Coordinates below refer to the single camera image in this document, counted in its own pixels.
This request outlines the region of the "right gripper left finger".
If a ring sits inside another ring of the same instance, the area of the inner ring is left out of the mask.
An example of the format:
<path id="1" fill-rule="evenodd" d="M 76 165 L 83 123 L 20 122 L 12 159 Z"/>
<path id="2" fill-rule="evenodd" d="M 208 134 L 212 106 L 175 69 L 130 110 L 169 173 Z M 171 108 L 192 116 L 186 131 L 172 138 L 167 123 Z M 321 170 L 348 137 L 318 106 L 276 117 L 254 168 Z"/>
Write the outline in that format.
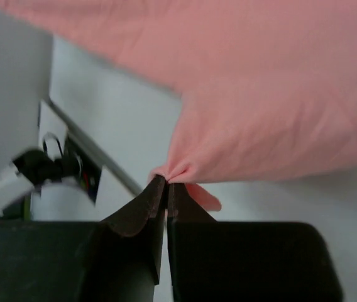
<path id="1" fill-rule="evenodd" d="M 79 301 L 153 301 L 160 282 L 166 180 L 155 176 L 96 225 Z"/>

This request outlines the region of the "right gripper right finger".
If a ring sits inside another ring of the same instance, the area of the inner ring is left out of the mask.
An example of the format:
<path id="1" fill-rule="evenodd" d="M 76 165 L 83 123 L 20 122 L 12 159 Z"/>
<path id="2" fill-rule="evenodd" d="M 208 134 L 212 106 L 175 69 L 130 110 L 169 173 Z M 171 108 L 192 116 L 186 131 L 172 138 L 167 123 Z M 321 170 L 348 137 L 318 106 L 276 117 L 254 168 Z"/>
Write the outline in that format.
<path id="1" fill-rule="evenodd" d="M 175 301 L 342 301 L 321 234 L 292 221 L 216 221 L 183 184 L 168 190 Z"/>

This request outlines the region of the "salmon pink t shirt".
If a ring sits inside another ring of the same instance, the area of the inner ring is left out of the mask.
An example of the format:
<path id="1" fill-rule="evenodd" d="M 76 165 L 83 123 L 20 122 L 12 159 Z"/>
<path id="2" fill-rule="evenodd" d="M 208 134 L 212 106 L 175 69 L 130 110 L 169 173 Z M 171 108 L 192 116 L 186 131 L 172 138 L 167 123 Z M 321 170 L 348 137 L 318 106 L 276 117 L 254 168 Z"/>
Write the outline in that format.
<path id="1" fill-rule="evenodd" d="M 182 98 L 168 159 L 204 182 L 271 181 L 357 165 L 357 1 L 0 1 Z"/>

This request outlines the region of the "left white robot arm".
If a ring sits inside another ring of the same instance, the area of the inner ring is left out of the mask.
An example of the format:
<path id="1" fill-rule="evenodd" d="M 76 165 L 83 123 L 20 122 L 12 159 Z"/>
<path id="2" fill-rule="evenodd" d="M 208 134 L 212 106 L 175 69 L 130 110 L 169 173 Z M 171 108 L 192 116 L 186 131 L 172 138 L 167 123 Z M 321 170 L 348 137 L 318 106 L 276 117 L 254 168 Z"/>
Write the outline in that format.
<path id="1" fill-rule="evenodd" d="M 40 149 L 29 149 L 0 172 L 0 212 L 45 184 L 77 177 L 81 172 L 82 161 L 76 155 L 51 159 Z"/>

